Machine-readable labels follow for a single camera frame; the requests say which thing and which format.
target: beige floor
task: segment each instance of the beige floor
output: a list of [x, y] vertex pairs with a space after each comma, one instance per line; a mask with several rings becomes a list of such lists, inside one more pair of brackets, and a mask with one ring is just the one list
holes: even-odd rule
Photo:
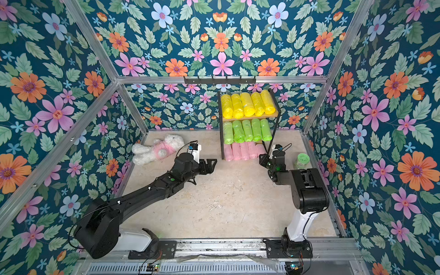
[[[149, 132], [146, 145], [171, 132]], [[296, 211], [290, 186], [275, 185], [258, 159], [222, 161], [218, 131], [176, 131], [185, 142], [198, 139], [200, 158], [217, 158], [212, 175], [196, 177], [176, 195], [156, 202], [128, 218], [122, 227], [143, 227], [160, 238], [258, 238], [280, 237]], [[278, 131], [274, 144], [292, 147], [286, 154], [287, 169], [305, 152], [298, 131]], [[174, 157], [135, 166], [124, 194], [150, 184], [174, 164]], [[314, 221], [309, 236], [335, 236], [328, 212]]]

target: white plush toy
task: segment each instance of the white plush toy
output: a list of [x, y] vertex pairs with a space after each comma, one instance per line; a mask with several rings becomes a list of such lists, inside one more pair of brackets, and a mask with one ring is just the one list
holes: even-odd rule
[[154, 139], [153, 146], [144, 146], [140, 143], [135, 143], [132, 147], [132, 152], [135, 154], [133, 163], [136, 165], [143, 165], [155, 160], [166, 158], [175, 153], [183, 145], [183, 138], [177, 135], [167, 135], [165, 140]]

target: green trash bag roll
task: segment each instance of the green trash bag roll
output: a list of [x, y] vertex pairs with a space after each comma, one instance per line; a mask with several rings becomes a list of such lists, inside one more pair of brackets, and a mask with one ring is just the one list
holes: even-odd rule
[[252, 120], [252, 133], [253, 133], [254, 141], [261, 140], [261, 126], [260, 126], [260, 120], [258, 118], [254, 118]]
[[242, 121], [243, 130], [245, 131], [245, 141], [252, 141], [253, 140], [253, 133], [252, 133], [252, 126], [250, 125], [249, 120], [243, 120]]
[[243, 143], [245, 141], [245, 132], [243, 131], [241, 121], [234, 120], [232, 122], [232, 128], [234, 129], [234, 141], [236, 143]]
[[223, 123], [223, 143], [234, 143], [234, 134], [232, 133], [232, 123], [227, 121]]
[[267, 119], [262, 119], [260, 120], [260, 125], [261, 125], [261, 139], [263, 141], [271, 141], [272, 140], [272, 133], [271, 133], [271, 129], [269, 128], [269, 122]]

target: metal grate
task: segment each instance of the metal grate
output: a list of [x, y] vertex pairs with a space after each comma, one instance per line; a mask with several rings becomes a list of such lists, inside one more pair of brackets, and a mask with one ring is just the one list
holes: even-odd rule
[[[87, 275], [97, 274], [138, 274], [139, 267], [142, 262], [128, 262], [128, 263], [92, 263]], [[150, 271], [145, 271], [145, 263], [140, 274], [151, 274]], [[285, 273], [284, 262], [279, 262], [272, 269], [267, 265], [256, 262], [189, 262], [176, 263], [165, 262], [161, 263], [158, 272], [155, 274], [216, 274], [216, 273], [237, 273], [237, 274], [276, 274]]]

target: wooden shelf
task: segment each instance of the wooden shelf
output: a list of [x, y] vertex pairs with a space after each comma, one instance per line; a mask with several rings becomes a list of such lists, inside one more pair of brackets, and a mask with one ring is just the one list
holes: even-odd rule
[[251, 117], [229, 118], [229, 119], [223, 118], [223, 122], [225, 122], [225, 121], [234, 121], [234, 120], [245, 120], [245, 119], [252, 120], [254, 118], [263, 119], [263, 118], [271, 118], [271, 117], [278, 117], [278, 110], [276, 110], [273, 114], [264, 114], [264, 115], [259, 116], [259, 117], [251, 116]]

